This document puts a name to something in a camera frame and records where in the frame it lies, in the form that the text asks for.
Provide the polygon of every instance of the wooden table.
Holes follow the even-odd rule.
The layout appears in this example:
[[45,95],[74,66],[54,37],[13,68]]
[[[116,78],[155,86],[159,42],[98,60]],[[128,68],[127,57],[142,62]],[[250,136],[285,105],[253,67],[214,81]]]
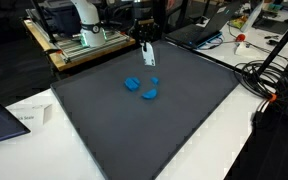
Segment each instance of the wooden table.
[[[42,33],[32,24],[31,20],[23,20],[23,25],[25,26],[26,30],[29,31],[30,34],[36,39],[36,41],[40,44],[40,46],[43,48],[43,51],[53,49],[52,45],[45,39],[45,37],[42,35]],[[135,40],[133,38],[130,38],[129,41],[126,41],[123,44],[116,45],[110,49],[105,49],[102,51],[98,51],[95,54],[91,54],[81,60],[73,61],[65,63],[64,60],[57,55],[56,53],[49,55],[49,60],[51,61],[52,65],[55,67],[55,71],[64,71],[73,67],[76,67],[80,64],[83,64],[85,62],[97,59],[101,56],[110,54],[112,52],[121,50],[123,48],[129,47],[131,45],[135,44]]]

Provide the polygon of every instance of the white table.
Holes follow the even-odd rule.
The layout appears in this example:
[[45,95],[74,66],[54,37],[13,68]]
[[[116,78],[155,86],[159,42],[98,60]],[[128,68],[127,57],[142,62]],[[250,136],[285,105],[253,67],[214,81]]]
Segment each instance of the white table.
[[[284,21],[285,19],[288,19],[288,12],[287,11],[280,11],[279,17],[275,18],[274,20]],[[250,28],[246,33],[242,33],[239,29],[236,29],[233,27],[230,29],[231,29],[231,33],[233,35],[237,36],[239,34],[245,34],[246,41],[248,41],[254,45],[257,45],[259,47],[268,49],[270,51],[272,51],[274,49],[274,47],[268,45],[266,43],[268,40],[264,39],[264,37],[265,36],[278,35],[278,34],[270,33],[270,32],[259,30],[259,29],[254,29],[254,28]],[[229,33],[229,26],[228,25],[225,25],[221,31],[223,33],[225,42],[235,40],[235,38],[233,36],[231,36]],[[222,45],[220,45],[214,49],[199,50],[199,52],[201,52],[201,53],[203,53],[209,57],[215,58],[219,61],[222,61],[222,62],[224,62],[228,65],[231,65],[233,67],[239,63],[249,63],[253,60],[265,60],[265,59],[255,59],[255,58],[249,58],[249,57],[235,55],[236,48],[237,48],[237,45],[235,43],[224,43],[224,44],[222,44]],[[257,50],[257,49],[255,49],[255,50],[258,51],[260,54],[262,54],[262,56],[264,58],[266,58],[268,56],[268,53],[262,52],[262,51]],[[288,43],[285,45],[285,47],[279,53],[279,55],[288,58]],[[273,62],[278,63],[284,67],[287,65],[287,61],[281,57],[276,57]]]
[[[231,48],[222,46],[208,53],[225,62],[232,60],[233,65],[250,61],[228,50]],[[282,55],[288,57],[288,50]],[[255,97],[241,85],[237,86],[157,179],[223,179],[252,132],[252,113],[261,102],[261,98]],[[39,104],[52,104],[48,121],[42,126],[33,126],[31,134],[0,142],[0,180],[103,179],[51,90],[20,101],[10,108]]]

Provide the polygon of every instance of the black mat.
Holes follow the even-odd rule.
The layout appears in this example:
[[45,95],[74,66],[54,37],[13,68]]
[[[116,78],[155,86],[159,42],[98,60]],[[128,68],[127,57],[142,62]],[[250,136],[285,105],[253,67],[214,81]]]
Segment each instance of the black mat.
[[[166,42],[153,47],[156,67],[144,66],[137,50],[52,85],[107,179],[154,179],[238,84],[195,54]],[[141,87],[130,92],[123,83],[134,76]],[[158,95],[144,100],[152,76]]]

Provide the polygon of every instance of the blue foam piece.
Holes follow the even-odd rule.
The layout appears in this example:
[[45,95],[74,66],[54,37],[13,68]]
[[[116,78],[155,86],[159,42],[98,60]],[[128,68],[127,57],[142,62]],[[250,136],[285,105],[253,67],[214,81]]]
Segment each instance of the blue foam piece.
[[152,81],[153,84],[158,85],[158,78],[152,77],[151,81]]
[[126,78],[124,84],[130,91],[135,91],[140,87],[140,80],[135,77]]
[[152,89],[144,94],[142,94],[142,97],[144,99],[154,99],[157,95],[157,90],[156,89]]

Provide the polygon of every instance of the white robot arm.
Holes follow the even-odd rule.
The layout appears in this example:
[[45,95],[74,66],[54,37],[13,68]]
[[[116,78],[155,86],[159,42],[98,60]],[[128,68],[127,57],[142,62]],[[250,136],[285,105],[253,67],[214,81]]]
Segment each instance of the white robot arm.
[[104,30],[98,17],[97,9],[90,0],[71,0],[81,18],[81,36],[84,45],[98,47],[105,43]]

